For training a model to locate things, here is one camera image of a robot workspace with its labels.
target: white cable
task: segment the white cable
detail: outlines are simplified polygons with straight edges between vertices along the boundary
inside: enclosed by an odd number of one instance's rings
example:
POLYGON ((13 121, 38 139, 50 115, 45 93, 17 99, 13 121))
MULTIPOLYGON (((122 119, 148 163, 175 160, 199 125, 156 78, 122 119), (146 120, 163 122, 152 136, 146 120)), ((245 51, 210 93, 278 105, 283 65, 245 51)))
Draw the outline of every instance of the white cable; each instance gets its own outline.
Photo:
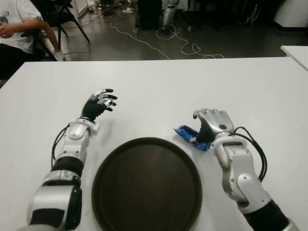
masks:
POLYGON ((198 54, 198 55, 203 56, 202 59, 204 59, 204 58, 206 58, 206 57, 212 57, 212 58, 216 59, 215 56, 221 56, 222 58, 225 58, 222 54, 201 54, 201 53, 200 53, 200 52, 201 52, 201 48, 200 48, 196 43, 193 43, 193 44, 192 44, 192 51, 193 51, 193 53, 186 53, 186 52, 184 52, 184 51, 183 51, 183 48, 184 48, 187 44, 189 44, 189 41, 187 41, 186 39, 183 39, 183 38, 181 38, 181 37, 178 36, 178 34, 181 32, 181 28, 176 29, 175 26, 174 26, 173 24, 170 24, 170 26, 172 26, 173 29, 174 29, 174 30, 172 31, 172 30, 169 28, 169 31, 171 31, 171 32, 173 33, 171 37, 169 37, 169 38, 160 37, 157 33, 158 33, 162 28, 160 28, 160 29, 158 29, 158 30, 156 31, 156 33, 155 33, 155 34, 156 34, 156 37, 158 37, 159 39, 164 39, 164 40, 170 40, 170 39, 173 39, 173 38, 178 38, 178 39, 184 41, 185 44, 181 47, 181 53, 183 53, 183 54, 185 54, 185 55, 198 54))
POLYGON ((136 38, 134 38, 134 37, 133 37, 131 34, 129 34, 129 33, 120 31, 116 26, 113 26, 113 25, 112 25, 113 17, 111 17, 111 16, 109 16, 109 17, 110 17, 111 20, 112 20, 111 23, 110 23, 110 27, 111 27, 111 28, 116 29, 120 34, 125 34, 125 35, 130 36, 133 40, 136 40, 136 41, 138 41, 138 42, 142 42, 142 43, 148 45, 151 49, 158 51, 158 52, 161 53, 163 56, 165 56, 168 60, 170 60, 170 58, 169 58, 165 53, 161 52, 159 49, 157 49, 157 48, 155 48, 155 47, 152 47, 149 43, 147 43, 147 42, 145 42, 145 41, 142 41, 142 40, 139 40, 139 39, 136 39, 136 38))
POLYGON ((86 51, 73 51, 73 52, 69 52, 69 53, 65 53, 63 55, 67 55, 67 54, 75 54, 75 53, 87 53, 91 50, 91 44, 89 45, 89 48, 86 51))

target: black chair leg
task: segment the black chair leg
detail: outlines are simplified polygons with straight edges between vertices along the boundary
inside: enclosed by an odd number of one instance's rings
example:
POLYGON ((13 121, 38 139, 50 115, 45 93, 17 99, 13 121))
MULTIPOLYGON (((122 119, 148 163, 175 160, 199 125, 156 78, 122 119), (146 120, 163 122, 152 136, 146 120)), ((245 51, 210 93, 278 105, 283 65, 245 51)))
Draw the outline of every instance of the black chair leg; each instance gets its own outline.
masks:
POLYGON ((59 44, 59 49, 61 50, 61 29, 60 29, 60 26, 58 26, 58 44, 59 44))
POLYGON ((57 61, 51 51, 45 46, 44 42, 39 38, 34 37, 34 40, 39 43, 39 45, 43 48, 43 50, 51 57, 52 60, 57 61))
POLYGON ((83 29, 81 28, 81 26, 79 25, 79 23, 76 21, 75 17, 73 18, 74 23, 78 26, 79 30, 81 31, 81 33, 83 34, 83 36, 86 38, 86 40, 88 41, 88 43, 90 42, 90 39, 88 38, 88 36, 86 35, 86 33, 83 31, 83 29))
POLYGON ((61 26, 60 28, 61 28, 61 30, 63 31, 63 33, 64 33, 66 36, 68 36, 68 35, 67 35, 67 32, 63 29, 63 27, 61 26))

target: white t-shirt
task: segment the white t-shirt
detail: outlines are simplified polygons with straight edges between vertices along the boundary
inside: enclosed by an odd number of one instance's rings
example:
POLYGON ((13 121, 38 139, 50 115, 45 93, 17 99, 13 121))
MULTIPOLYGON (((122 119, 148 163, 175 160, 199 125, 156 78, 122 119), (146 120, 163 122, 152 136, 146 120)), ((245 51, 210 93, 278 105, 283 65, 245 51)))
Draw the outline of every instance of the white t-shirt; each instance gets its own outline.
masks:
MULTIPOLYGON (((22 23, 32 18, 42 20, 42 16, 30 0, 0 0, 0 22, 22 23)), ((7 39, 0 37, 0 44, 17 47, 26 53, 31 53, 32 36, 23 38, 21 34, 15 33, 7 39)))

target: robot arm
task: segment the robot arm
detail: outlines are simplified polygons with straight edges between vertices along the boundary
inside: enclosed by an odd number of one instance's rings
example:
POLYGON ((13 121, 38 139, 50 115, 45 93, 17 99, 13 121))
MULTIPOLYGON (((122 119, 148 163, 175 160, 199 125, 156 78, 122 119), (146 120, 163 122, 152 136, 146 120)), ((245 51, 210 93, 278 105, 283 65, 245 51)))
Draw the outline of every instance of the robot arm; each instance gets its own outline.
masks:
POLYGON ((28 226, 18 231, 73 230, 81 218, 81 174, 87 157, 90 137, 96 135, 99 124, 95 118, 105 110, 112 111, 117 97, 103 89, 86 102, 81 117, 69 123, 64 145, 51 172, 31 199, 27 212, 28 226))
POLYGON ((213 142, 211 150, 223 171, 222 187, 255 231, 299 231, 262 188, 244 139, 234 136, 233 124, 225 111, 201 109, 193 117, 201 129, 191 142, 213 142))

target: person's arm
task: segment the person's arm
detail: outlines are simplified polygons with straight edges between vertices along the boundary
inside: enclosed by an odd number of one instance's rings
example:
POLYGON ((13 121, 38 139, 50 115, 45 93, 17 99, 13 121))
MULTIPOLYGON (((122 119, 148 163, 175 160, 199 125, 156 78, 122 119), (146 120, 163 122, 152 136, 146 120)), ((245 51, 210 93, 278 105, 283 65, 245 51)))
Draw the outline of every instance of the person's arm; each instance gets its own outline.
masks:
POLYGON ((54 34, 54 31, 52 30, 50 25, 47 22, 44 21, 44 27, 42 29, 46 32, 46 35, 47 35, 48 39, 50 40, 50 42, 51 42, 51 44, 54 48, 54 51, 60 52, 59 44, 58 44, 56 35, 54 34))
POLYGON ((10 38, 14 33, 25 32, 29 30, 41 29, 44 27, 44 21, 32 18, 23 23, 7 24, 0 22, 0 36, 4 39, 10 38))

